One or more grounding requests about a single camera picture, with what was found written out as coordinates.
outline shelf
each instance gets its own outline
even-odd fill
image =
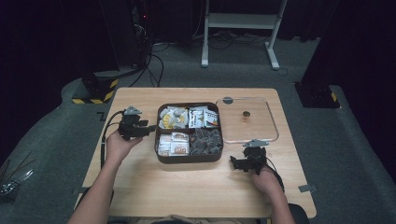
[[[208,27],[274,29],[276,15],[210,13]]]

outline metal stand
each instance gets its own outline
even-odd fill
[[[265,42],[265,49],[271,61],[274,70],[279,69],[274,53],[274,44],[276,40],[277,31],[282,22],[283,12],[288,0],[282,0],[280,9],[276,15],[255,15],[255,14],[231,14],[231,13],[209,13],[209,0],[206,0],[205,9],[205,33],[204,45],[202,50],[202,67],[209,66],[209,48],[208,48],[208,33],[209,27],[218,28],[246,28],[246,29],[263,29],[273,30],[269,42]]]

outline gray carpet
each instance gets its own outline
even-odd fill
[[[201,67],[201,48],[159,45],[154,54],[164,63],[162,87],[253,87],[278,91],[318,214],[311,223],[396,223],[396,188],[354,118],[343,91],[331,89],[342,108],[303,108],[293,82],[300,81],[318,41],[277,40],[281,69],[272,70],[261,43],[232,44],[209,50],[209,66]],[[226,42],[212,40],[215,48]],[[161,64],[149,65],[158,78]],[[128,87],[138,74],[121,77],[117,88]],[[10,168],[32,151],[33,175],[22,183],[14,203],[0,204],[0,223],[65,223],[104,126],[100,112],[109,104],[74,105],[80,80],[60,92],[64,101],[43,117],[10,155]],[[146,72],[135,84],[150,87]]]

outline transparent tray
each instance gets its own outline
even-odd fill
[[[241,144],[258,139],[274,142],[279,131],[268,102],[261,97],[225,97],[216,105],[224,143]]]

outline black equipment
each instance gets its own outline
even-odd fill
[[[276,179],[279,181],[280,187],[283,191],[285,191],[285,186],[283,185],[282,178],[277,173],[275,168],[272,168],[268,165],[267,161],[271,161],[266,157],[265,147],[261,147],[267,145],[268,142],[263,142],[257,139],[253,139],[250,142],[244,144],[243,146],[246,147],[244,150],[244,155],[246,159],[237,160],[235,157],[231,156],[230,158],[231,162],[233,163],[233,168],[243,170],[244,172],[247,172],[248,170],[255,170],[256,175],[259,175],[262,168],[267,167],[272,172],[274,172]]]
[[[119,133],[125,140],[130,140],[136,137],[148,136],[155,131],[156,125],[150,125],[146,119],[140,120],[142,112],[133,106],[129,106],[122,115],[122,120],[119,125]]]

